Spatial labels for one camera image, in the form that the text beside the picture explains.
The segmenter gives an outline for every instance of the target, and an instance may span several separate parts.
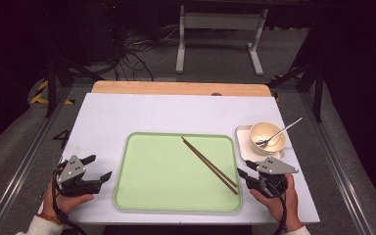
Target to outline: light green tray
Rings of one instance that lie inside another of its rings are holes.
[[[115,190],[120,209],[235,212],[230,189],[184,144],[183,136],[239,185],[233,141],[225,135],[132,133]]]

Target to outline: human hand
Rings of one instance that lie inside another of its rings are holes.
[[[44,206],[42,209],[42,213],[47,216],[57,217],[57,214],[53,209],[52,186],[53,186],[53,180],[51,180],[50,184],[48,185],[47,190],[45,191]],[[73,198],[67,197],[67,196],[59,194],[57,187],[56,187],[56,196],[57,196],[58,208],[60,209],[60,211],[62,211],[66,215],[69,215],[70,212],[77,206],[94,199],[93,195],[91,194],[85,194],[85,195],[81,195],[81,196],[73,197]]]
[[[284,199],[286,198],[286,231],[290,232],[298,230],[299,228],[303,227],[303,225],[298,218],[298,194],[295,190],[295,180],[292,174],[285,174],[285,177],[288,182],[288,189],[282,195],[282,197]],[[280,222],[283,214],[283,206],[279,198],[266,198],[256,189],[251,189],[250,193],[256,198],[256,200],[267,207],[274,219]]]

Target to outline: chopsticks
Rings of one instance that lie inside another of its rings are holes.
[[[225,175],[221,170],[219,170],[212,162],[210,162],[203,154],[200,153],[191,143],[188,142],[184,137],[182,137],[182,140],[184,143],[194,152],[194,154],[197,155],[198,158],[200,158],[203,163],[209,167],[209,169],[216,175],[218,178],[225,184],[227,187],[235,194],[237,195],[237,191],[231,186],[233,185],[234,187],[237,187],[237,184],[234,183],[230,178],[228,178],[227,175]]]

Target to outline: metal spoon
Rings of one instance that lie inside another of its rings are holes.
[[[297,120],[295,120],[294,122],[290,123],[288,126],[286,126],[285,128],[281,129],[279,132],[277,132],[276,134],[274,134],[273,136],[271,136],[270,138],[266,139],[266,140],[259,140],[258,142],[256,142],[256,145],[261,147],[262,149],[264,149],[265,147],[267,147],[267,144],[268,142],[271,140],[271,139],[274,139],[276,138],[279,134],[281,134],[283,131],[289,129],[290,127],[292,127],[294,124],[298,123],[298,121],[300,121],[302,119],[302,117],[299,117]]]

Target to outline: ceramic bowl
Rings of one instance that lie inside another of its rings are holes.
[[[262,156],[269,156],[273,153],[281,151],[286,144],[286,136],[284,133],[271,139],[265,148],[259,147],[256,142],[259,140],[269,139],[271,136],[279,132],[281,128],[271,122],[262,121],[254,124],[250,129],[250,145],[252,149]]]

